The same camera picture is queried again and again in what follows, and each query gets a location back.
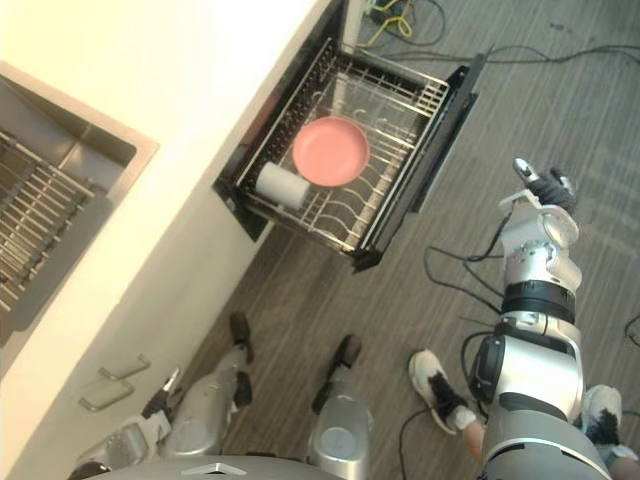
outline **pink bowl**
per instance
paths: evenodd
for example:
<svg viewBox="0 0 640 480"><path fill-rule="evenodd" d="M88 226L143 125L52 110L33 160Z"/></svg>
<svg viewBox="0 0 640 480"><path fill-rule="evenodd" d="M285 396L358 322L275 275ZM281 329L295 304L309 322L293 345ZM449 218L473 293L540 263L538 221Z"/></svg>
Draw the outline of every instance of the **pink bowl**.
<svg viewBox="0 0 640 480"><path fill-rule="evenodd" d="M356 179L369 161L369 142L360 128L341 117L323 117L300 129L293 163L304 178L323 187Z"/></svg>

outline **shoe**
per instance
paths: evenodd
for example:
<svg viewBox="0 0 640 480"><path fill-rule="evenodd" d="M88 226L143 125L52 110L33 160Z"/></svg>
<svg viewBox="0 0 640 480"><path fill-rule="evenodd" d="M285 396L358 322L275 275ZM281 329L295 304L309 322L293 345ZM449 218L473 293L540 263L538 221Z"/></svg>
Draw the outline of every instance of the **shoe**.
<svg viewBox="0 0 640 480"><path fill-rule="evenodd" d="M451 418L455 416L452 414L458 407L464 407L464 411L460 412L461 409L458 409L456 414L462 413L465 418L470 414L475 419L475 414L466 408L467 402L449 384L447 374L431 350L414 353L409 360L408 370L413 388L425 401L431 410L433 420L442 430L449 435L455 435L461 429L456 427L455 419Z"/></svg>
<svg viewBox="0 0 640 480"><path fill-rule="evenodd" d="M622 398L617 389L596 385L582 400L581 430L594 445L618 445Z"/></svg>

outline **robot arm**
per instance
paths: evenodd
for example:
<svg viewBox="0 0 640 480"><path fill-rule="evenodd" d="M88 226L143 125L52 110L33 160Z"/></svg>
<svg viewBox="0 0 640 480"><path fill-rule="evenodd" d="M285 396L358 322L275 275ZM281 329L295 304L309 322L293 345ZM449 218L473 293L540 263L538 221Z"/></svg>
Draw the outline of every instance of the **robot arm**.
<svg viewBox="0 0 640 480"><path fill-rule="evenodd" d="M469 385L490 406L486 478L609 478L572 425L584 389L574 326L582 274L569 258L578 239L572 188L557 171L541 177L522 159L514 168L527 188L500 204L510 214L500 237L504 300Z"/></svg>

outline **white countertop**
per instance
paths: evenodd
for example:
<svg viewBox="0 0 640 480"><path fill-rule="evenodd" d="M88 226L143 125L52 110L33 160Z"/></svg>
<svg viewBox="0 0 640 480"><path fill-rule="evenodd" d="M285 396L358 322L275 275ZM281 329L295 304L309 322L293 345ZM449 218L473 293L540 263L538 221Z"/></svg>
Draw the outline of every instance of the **white countertop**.
<svg viewBox="0 0 640 480"><path fill-rule="evenodd" d="M0 60L159 144L3 379L5 473L203 172L222 168L327 3L0 0Z"/></svg>

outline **metal handle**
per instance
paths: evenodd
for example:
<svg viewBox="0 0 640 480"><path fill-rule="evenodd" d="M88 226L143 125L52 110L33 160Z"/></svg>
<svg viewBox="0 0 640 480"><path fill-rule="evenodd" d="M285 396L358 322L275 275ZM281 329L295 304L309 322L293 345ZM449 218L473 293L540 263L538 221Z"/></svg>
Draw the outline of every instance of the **metal handle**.
<svg viewBox="0 0 640 480"><path fill-rule="evenodd" d="M110 407L114 403L119 402L124 398L127 398L129 395L131 395L133 392L136 391L134 386L131 385L126 380L121 380L120 384L125 388L125 390L122 393L116 395L115 397L112 397L102 403L98 403L98 404L91 403L85 397L82 397L80 400L78 400L78 403L82 405L84 408L86 408L87 410L89 410L90 412L99 412L100 410L104 410L105 408Z"/></svg>
<svg viewBox="0 0 640 480"><path fill-rule="evenodd" d="M130 377L134 373L138 373L138 372L141 372L142 370L146 370L150 366L151 366L151 362L144 355L140 354L138 355L138 363L122 372L113 373L104 367L100 367L100 370L98 370L98 373L103 377L108 378L109 380L113 380L114 382L117 382L120 380L124 380L127 377Z"/></svg>

